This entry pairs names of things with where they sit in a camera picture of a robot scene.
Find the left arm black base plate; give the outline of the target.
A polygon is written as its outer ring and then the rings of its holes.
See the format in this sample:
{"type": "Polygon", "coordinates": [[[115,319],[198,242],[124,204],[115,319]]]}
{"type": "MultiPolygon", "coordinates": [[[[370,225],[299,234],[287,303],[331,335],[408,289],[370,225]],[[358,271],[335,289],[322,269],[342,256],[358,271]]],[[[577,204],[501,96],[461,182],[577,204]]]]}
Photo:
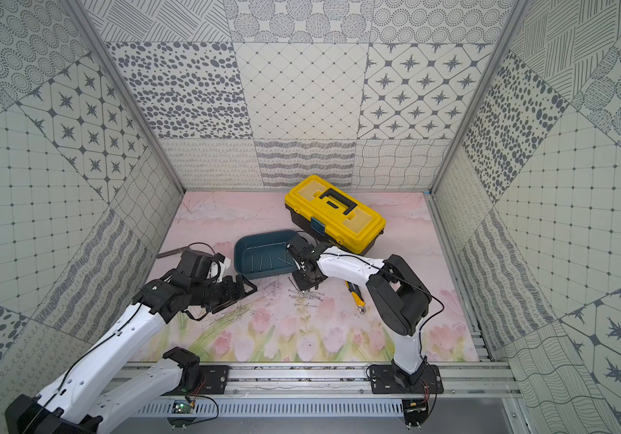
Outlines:
{"type": "Polygon", "coordinates": [[[185,395],[224,395],[231,367],[229,365],[198,365],[187,368],[178,391],[185,395]]]}

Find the aluminium mounting rail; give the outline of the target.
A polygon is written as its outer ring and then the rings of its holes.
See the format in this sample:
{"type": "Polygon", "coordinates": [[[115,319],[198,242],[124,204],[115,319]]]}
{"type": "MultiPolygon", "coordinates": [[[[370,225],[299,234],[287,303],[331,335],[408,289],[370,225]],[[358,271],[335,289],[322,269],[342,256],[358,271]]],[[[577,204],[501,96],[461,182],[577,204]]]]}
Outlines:
{"type": "MultiPolygon", "coordinates": [[[[367,363],[230,363],[227,374],[208,379],[205,395],[227,398],[358,398],[373,394],[377,380],[367,363]]],[[[520,398],[507,363],[436,363],[442,398],[520,398]]]]}

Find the yellow black toolbox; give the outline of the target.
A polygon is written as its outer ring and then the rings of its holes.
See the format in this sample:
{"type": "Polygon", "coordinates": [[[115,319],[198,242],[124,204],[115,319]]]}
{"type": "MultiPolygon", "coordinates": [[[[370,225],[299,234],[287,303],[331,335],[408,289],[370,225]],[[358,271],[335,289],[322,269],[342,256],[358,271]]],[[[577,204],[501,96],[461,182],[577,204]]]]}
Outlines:
{"type": "Polygon", "coordinates": [[[292,187],[284,203],[303,231],[359,255],[370,251],[386,227],[380,213],[317,175],[292,187]]]}

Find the dark metal L-shaped wrench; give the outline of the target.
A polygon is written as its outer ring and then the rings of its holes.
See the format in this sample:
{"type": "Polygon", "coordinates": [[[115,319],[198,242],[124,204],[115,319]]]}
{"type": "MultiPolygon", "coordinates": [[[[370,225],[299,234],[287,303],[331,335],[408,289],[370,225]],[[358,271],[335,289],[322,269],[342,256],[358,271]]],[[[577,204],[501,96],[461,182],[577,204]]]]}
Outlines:
{"type": "Polygon", "coordinates": [[[175,255],[181,255],[183,252],[187,250],[188,250],[188,247],[185,246],[185,247],[180,247],[180,248],[170,250],[170,251],[163,251],[157,254],[156,259],[159,260],[159,259],[168,258],[168,257],[175,256],[175,255]]]}

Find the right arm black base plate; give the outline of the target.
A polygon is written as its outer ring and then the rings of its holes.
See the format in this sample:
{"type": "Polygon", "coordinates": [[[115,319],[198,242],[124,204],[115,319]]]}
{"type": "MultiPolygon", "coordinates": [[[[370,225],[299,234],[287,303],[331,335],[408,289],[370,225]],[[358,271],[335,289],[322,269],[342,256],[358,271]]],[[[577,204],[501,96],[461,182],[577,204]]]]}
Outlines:
{"type": "Polygon", "coordinates": [[[395,363],[369,365],[366,374],[372,394],[430,394],[444,393],[442,376],[437,366],[423,362],[417,371],[408,374],[395,363]]]}

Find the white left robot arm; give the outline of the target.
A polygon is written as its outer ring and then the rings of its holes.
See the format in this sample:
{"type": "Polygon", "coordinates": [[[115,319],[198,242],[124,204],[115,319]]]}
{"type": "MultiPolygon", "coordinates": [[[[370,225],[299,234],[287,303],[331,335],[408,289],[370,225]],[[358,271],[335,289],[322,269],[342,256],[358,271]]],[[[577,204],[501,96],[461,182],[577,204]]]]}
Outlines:
{"type": "Polygon", "coordinates": [[[191,399],[209,385],[199,356],[173,347],[123,385],[105,387],[125,363],[191,307],[218,313],[254,294],[243,275],[225,273],[225,257],[187,249],[178,267],[145,284],[116,323],[64,374],[34,397],[21,394],[5,411],[11,433],[107,433],[166,392],[191,399]]]}

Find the yellow black utility knife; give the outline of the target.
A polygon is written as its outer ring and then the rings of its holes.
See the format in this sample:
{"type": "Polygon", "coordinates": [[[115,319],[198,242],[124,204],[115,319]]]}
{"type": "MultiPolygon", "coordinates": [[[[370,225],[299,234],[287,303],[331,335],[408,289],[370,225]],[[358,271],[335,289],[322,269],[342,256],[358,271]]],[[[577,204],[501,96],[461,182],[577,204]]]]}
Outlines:
{"type": "Polygon", "coordinates": [[[361,315],[366,314],[366,302],[364,302],[359,286],[348,281],[346,282],[346,286],[348,287],[348,290],[357,305],[358,312],[361,315]]]}

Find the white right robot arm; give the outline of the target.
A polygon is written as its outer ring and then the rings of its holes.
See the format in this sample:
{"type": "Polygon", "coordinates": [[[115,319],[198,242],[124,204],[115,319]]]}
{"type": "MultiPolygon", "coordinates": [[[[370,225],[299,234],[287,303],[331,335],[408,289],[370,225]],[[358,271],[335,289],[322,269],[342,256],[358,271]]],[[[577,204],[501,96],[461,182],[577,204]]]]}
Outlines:
{"type": "Polygon", "coordinates": [[[421,332],[433,295],[407,262],[395,254],[384,260],[366,258],[327,242],[313,246],[299,235],[286,244],[286,253],[296,266],[292,278],[302,291],[315,289],[329,278],[366,291],[395,345],[395,381],[404,387],[414,385],[427,367],[421,332]]]}

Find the teal plastic storage box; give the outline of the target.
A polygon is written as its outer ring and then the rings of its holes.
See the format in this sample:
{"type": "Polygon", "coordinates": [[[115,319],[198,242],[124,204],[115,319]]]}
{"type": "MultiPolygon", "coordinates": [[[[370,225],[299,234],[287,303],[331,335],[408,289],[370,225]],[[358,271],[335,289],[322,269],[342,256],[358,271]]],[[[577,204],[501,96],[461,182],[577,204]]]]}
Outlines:
{"type": "Polygon", "coordinates": [[[236,272],[248,280],[260,280],[296,271],[296,264],[286,253],[286,245],[295,235],[295,231],[283,230],[247,235],[239,239],[234,245],[233,262],[236,272]],[[274,257],[279,269],[268,271],[265,262],[269,255],[274,257]],[[257,260],[259,271],[251,271],[251,258],[257,260]]]}

